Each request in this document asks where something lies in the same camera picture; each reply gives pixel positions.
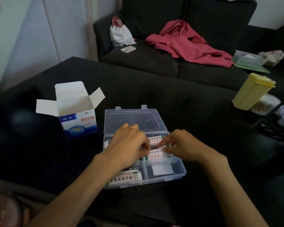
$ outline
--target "open cardboard box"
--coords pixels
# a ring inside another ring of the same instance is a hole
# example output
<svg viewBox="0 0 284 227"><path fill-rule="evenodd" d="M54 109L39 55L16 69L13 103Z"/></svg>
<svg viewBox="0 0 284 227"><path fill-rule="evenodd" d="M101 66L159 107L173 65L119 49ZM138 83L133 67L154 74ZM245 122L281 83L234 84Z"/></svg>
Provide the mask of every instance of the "open cardboard box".
<svg viewBox="0 0 284 227"><path fill-rule="evenodd" d="M105 98L101 88L88 95L82 81L56 84L57 101L37 99L36 113L59 117L68 140L97 132L95 108Z"/></svg>

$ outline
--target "plastic box lid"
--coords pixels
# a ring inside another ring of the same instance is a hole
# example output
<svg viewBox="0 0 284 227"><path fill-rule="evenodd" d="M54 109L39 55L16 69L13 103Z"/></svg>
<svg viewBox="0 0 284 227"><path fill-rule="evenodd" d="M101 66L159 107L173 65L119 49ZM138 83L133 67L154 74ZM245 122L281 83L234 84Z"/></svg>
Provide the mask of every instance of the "plastic box lid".
<svg viewBox="0 0 284 227"><path fill-rule="evenodd" d="M137 124L139 130L145 133L167 131L158 111L142 105L141 109L106 109L104 135L113 135L125 123L129 126Z"/></svg>

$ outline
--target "white basket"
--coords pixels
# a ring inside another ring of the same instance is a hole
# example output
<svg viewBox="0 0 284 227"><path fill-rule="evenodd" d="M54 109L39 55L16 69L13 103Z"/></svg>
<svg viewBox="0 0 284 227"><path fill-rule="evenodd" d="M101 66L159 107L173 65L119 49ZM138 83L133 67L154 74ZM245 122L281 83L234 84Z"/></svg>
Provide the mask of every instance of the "white basket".
<svg viewBox="0 0 284 227"><path fill-rule="evenodd" d="M259 56L252 53L246 53L239 50L236 50L236 53L233 56L233 62L239 65L243 65L250 68L260 68L265 64L267 61Z"/></svg>

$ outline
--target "green tray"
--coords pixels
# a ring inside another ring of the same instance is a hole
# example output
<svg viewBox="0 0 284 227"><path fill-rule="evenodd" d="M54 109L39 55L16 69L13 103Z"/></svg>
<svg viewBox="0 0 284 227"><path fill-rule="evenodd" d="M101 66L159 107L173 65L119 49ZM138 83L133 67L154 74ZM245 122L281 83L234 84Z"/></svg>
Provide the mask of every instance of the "green tray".
<svg viewBox="0 0 284 227"><path fill-rule="evenodd" d="M260 68L250 68L250 67L246 67L246 66L243 66L243 65L235 64L235 67L247 69L247 70L251 70L251 71L255 71L255 72L270 73L270 71L263 66L261 66Z"/></svg>

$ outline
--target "forearm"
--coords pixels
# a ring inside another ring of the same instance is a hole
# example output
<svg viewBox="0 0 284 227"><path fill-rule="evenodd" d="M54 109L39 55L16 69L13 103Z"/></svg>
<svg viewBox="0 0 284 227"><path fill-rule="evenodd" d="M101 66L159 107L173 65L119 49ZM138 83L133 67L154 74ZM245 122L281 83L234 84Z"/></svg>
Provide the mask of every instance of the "forearm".
<svg viewBox="0 0 284 227"><path fill-rule="evenodd" d="M215 191L227 226L268 226L235 178L225 156L207 158L203 167Z"/></svg>
<svg viewBox="0 0 284 227"><path fill-rule="evenodd" d="M28 227L76 226L105 184L118 173L117 164L103 156L96 156L85 171L38 214Z"/></svg>

